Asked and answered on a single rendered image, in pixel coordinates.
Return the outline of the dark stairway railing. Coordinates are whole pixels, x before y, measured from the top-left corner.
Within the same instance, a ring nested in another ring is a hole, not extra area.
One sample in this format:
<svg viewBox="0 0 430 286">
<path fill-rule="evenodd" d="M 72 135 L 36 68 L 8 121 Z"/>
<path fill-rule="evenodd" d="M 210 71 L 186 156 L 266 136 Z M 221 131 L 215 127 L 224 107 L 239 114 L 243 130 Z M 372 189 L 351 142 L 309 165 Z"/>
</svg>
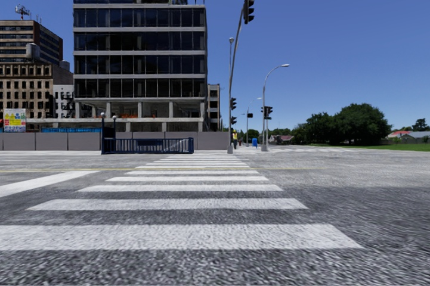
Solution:
<svg viewBox="0 0 430 286">
<path fill-rule="evenodd" d="M 101 113 L 101 153 L 102 154 L 193 154 L 194 138 L 117 138 L 116 116 L 113 127 L 105 127 L 105 113 Z"/>
</svg>

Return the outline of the tan brick building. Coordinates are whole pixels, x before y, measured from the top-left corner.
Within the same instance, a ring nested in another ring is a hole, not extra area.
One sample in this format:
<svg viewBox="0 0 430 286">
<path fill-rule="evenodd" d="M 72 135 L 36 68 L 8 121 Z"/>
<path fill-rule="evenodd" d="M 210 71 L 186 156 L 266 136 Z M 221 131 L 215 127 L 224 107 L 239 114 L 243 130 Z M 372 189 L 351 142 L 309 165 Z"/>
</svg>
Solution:
<svg viewBox="0 0 430 286">
<path fill-rule="evenodd" d="M 27 120 L 56 119 L 54 85 L 73 85 L 69 62 L 0 63 L 0 128 L 6 108 L 25 108 Z"/>
</svg>

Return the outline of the trees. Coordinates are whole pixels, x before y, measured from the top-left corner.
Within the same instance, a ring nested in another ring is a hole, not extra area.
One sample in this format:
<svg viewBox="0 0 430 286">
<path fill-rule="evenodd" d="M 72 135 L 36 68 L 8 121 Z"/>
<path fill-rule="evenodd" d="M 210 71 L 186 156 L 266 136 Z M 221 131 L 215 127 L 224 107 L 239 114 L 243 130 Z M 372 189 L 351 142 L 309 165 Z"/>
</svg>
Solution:
<svg viewBox="0 0 430 286">
<path fill-rule="evenodd" d="M 296 145 L 329 144 L 379 145 L 391 132 L 383 112 L 367 103 L 350 104 L 334 115 L 312 114 L 293 129 L 274 129 L 271 135 L 290 135 Z"/>
</svg>

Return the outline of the grey concrete fence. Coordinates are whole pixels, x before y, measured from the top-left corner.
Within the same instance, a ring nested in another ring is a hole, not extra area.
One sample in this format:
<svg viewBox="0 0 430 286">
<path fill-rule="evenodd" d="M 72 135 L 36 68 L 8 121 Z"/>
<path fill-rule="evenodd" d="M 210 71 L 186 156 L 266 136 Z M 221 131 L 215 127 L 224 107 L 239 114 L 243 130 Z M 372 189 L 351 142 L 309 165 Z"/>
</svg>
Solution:
<svg viewBox="0 0 430 286">
<path fill-rule="evenodd" d="M 121 139 L 193 138 L 195 150 L 225 150 L 227 132 L 118 132 Z M 99 151 L 99 132 L 0 133 L 0 151 Z"/>
</svg>

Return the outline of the tree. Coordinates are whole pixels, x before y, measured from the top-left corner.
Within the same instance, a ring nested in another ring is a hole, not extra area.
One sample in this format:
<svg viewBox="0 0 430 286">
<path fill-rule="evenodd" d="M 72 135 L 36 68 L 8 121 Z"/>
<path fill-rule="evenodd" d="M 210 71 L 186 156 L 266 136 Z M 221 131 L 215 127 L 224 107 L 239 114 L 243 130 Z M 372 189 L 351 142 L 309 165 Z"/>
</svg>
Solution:
<svg viewBox="0 0 430 286">
<path fill-rule="evenodd" d="M 414 132 L 421 132 L 421 131 L 429 131 L 430 126 L 426 123 L 426 119 L 417 119 L 415 124 L 412 126 L 412 129 Z"/>
</svg>

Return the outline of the low brown house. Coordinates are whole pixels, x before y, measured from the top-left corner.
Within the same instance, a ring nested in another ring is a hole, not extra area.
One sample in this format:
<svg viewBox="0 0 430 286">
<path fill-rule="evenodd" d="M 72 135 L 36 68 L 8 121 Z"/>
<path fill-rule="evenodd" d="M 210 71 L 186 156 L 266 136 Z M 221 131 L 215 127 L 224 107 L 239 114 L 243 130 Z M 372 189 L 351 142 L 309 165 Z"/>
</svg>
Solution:
<svg viewBox="0 0 430 286">
<path fill-rule="evenodd" d="M 293 135 L 271 135 L 268 139 L 269 144 L 290 145 Z"/>
</svg>

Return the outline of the pale concrete building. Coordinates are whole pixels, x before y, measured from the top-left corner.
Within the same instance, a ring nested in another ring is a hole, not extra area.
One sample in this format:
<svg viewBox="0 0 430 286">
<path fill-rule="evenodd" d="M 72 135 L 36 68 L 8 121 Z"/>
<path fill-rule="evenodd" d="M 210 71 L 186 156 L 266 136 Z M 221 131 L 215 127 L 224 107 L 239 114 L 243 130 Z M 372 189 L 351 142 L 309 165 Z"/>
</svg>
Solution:
<svg viewBox="0 0 430 286">
<path fill-rule="evenodd" d="M 208 84 L 207 116 L 209 129 L 220 130 L 220 85 Z"/>
</svg>

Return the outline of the traffic light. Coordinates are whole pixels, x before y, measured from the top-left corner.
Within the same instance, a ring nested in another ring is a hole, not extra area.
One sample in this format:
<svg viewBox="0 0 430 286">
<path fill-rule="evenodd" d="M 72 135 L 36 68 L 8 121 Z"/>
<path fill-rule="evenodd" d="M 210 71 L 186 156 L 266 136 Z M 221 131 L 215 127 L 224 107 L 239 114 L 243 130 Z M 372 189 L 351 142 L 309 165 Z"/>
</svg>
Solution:
<svg viewBox="0 0 430 286">
<path fill-rule="evenodd" d="M 231 96 L 231 88 L 232 88 L 232 81 L 233 81 L 233 72 L 234 72 L 234 65 L 235 65 L 235 59 L 236 59 L 236 52 L 238 47 L 238 41 L 239 41 L 239 34 L 242 29 L 242 23 L 248 24 L 248 22 L 252 21 L 254 16 L 254 3 L 255 0 L 244 0 L 242 10 L 240 12 L 240 18 L 239 23 L 237 27 L 236 36 L 234 38 L 230 38 L 230 71 L 229 71 L 229 82 L 228 82 L 228 99 L 229 99 L 229 125 L 228 125 L 228 147 L 227 147 L 227 153 L 232 154 L 234 147 L 233 147 L 233 136 L 231 133 L 232 125 L 236 122 L 235 118 L 232 116 L 231 112 L 236 108 L 236 99 Z"/>
<path fill-rule="evenodd" d="M 266 84 L 267 84 L 267 79 L 269 77 L 269 75 L 276 69 L 281 68 L 281 67 L 289 67 L 289 64 L 281 64 L 279 66 L 276 66 L 275 68 L 271 69 L 268 74 L 265 77 L 264 80 L 264 84 L 263 84 L 263 88 L 262 88 L 262 146 L 261 146 L 261 151 L 266 152 L 268 151 L 268 147 L 267 147 L 267 131 L 265 128 L 265 122 L 266 122 L 266 108 L 265 108 L 265 88 L 266 88 Z"/>
<path fill-rule="evenodd" d="M 262 99 L 262 97 L 258 97 L 258 98 L 255 98 L 254 100 L 250 101 L 248 108 L 247 108 L 247 111 L 245 113 L 245 115 L 247 116 L 247 118 L 246 118 L 246 132 L 245 132 L 245 134 L 246 134 L 246 140 L 245 140 L 246 147 L 249 147 L 249 142 L 248 142 L 249 118 L 250 118 L 249 117 L 249 107 L 254 101 L 261 100 L 261 99 Z"/>
</svg>

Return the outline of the brown office building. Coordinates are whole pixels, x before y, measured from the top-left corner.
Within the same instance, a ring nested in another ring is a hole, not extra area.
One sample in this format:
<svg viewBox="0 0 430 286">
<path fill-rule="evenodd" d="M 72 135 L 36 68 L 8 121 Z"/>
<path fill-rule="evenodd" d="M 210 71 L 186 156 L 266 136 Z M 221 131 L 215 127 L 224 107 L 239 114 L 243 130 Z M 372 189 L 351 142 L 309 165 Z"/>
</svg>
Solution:
<svg viewBox="0 0 430 286">
<path fill-rule="evenodd" d="M 0 20 L 0 63 L 24 63 L 37 59 L 60 64 L 63 60 L 63 39 L 40 21 L 25 20 L 30 10 L 18 4 L 19 20 Z"/>
</svg>

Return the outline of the white building with fire stairs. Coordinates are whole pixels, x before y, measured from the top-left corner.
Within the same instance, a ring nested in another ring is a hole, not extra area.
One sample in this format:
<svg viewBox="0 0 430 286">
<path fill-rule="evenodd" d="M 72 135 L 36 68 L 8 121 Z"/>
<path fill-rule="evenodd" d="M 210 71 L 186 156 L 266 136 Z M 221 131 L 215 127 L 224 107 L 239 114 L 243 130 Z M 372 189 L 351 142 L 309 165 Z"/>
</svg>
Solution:
<svg viewBox="0 0 430 286">
<path fill-rule="evenodd" d="M 69 119 L 75 116 L 73 85 L 54 85 L 54 118 Z"/>
</svg>

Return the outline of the glass tower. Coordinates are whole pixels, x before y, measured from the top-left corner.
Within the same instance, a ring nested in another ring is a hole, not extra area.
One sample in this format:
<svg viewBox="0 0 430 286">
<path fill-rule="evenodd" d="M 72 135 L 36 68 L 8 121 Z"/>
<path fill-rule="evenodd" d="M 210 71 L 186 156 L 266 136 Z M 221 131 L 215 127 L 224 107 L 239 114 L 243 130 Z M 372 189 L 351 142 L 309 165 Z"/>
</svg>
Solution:
<svg viewBox="0 0 430 286">
<path fill-rule="evenodd" d="M 73 0 L 74 98 L 133 131 L 209 130 L 206 6 Z"/>
</svg>

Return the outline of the colourful billboard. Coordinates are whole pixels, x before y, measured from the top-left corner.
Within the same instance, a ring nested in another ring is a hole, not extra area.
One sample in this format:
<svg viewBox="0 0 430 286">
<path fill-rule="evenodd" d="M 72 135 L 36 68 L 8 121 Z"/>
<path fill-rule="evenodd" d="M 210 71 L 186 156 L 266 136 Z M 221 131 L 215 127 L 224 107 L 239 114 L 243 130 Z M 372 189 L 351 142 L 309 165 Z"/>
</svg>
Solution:
<svg viewBox="0 0 430 286">
<path fill-rule="evenodd" d="M 6 108 L 4 110 L 4 132 L 26 131 L 26 109 Z"/>
</svg>

